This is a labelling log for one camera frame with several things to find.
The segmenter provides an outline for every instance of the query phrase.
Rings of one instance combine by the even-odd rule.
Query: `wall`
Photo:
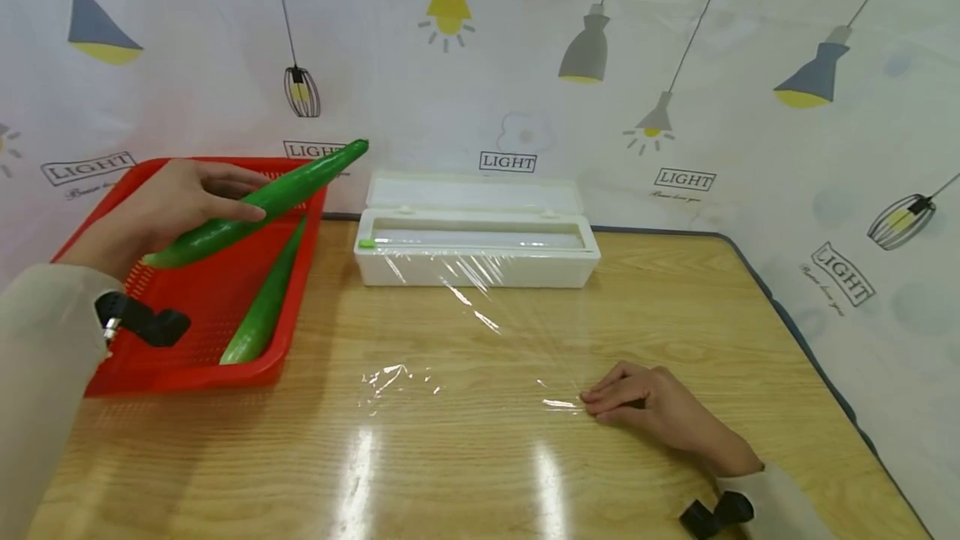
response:
[[[773,88],[864,0],[713,0],[677,75],[674,139],[637,134],[705,1],[606,0],[605,79],[582,86],[558,66],[598,0],[467,0],[475,31],[462,31],[465,47],[449,37],[447,52],[418,26],[430,0],[287,0],[298,64],[321,94],[313,119],[284,98],[279,0],[96,0],[143,48],[122,66],[68,43],[71,0],[2,0],[0,286],[154,156],[282,156],[371,138],[331,187],[329,210],[358,212],[374,168],[477,173],[484,151],[536,155],[502,174],[577,179],[593,223],[730,235],[923,521],[949,538],[960,523],[960,185],[899,248],[867,230],[960,170],[960,0],[868,2],[833,104],[804,110]],[[708,191],[657,185],[683,179],[662,168],[712,174]],[[851,263],[842,273],[818,253],[825,243]],[[846,298],[856,282],[870,298]]]

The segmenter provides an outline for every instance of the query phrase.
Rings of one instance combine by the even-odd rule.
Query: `white sleeve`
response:
[[[749,476],[718,477],[717,485],[753,505],[753,520],[741,526],[751,540],[834,540],[793,477],[774,463]]]
[[[93,269],[42,264],[0,293],[0,538],[30,527],[107,355],[94,302],[121,289]]]

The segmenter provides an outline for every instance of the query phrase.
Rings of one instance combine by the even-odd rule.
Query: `black wrist mount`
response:
[[[120,328],[137,334],[146,344],[157,348],[177,343],[190,327],[190,318],[181,312],[164,308],[153,310],[122,292],[108,292],[94,303],[103,325],[103,339],[109,344]]]
[[[697,540],[707,540],[724,528],[753,519],[753,505],[739,492],[724,492],[713,513],[700,501],[694,501],[683,511],[680,523]]]

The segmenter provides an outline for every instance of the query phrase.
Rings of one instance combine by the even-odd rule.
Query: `left hand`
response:
[[[763,470],[750,444],[715,418],[665,367],[621,361],[580,398],[599,422],[633,428],[670,448],[696,454],[720,477]],[[642,407],[631,406],[637,400],[643,400]]]
[[[209,219],[259,222],[266,213],[238,199],[269,182],[265,175],[225,162],[172,160],[91,224],[57,262],[122,281],[141,256],[163,250]]]

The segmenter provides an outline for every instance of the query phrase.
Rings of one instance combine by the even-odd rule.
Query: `green cucumber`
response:
[[[251,302],[250,311],[240,322],[240,327],[233,334],[227,350],[220,357],[221,365],[233,363],[250,363],[254,358],[263,354],[273,329],[277,327],[280,311],[283,310],[283,299],[287,295],[287,285],[290,283],[290,274],[294,270],[294,261],[297,258],[297,247],[303,237],[306,227],[306,218],[301,220],[297,229],[292,233],[283,250],[270,267],[270,273],[264,280],[263,286]]]
[[[354,140],[326,157],[284,173],[270,184],[242,198],[243,202],[257,205],[267,212],[267,216],[260,222],[211,219],[200,227],[185,232],[162,251],[144,257],[144,264],[160,269],[181,268],[241,241],[274,218],[309,199],[323,186],[327,186],[337,174],[366,153],[368,147],[370,143],[366,140]]]

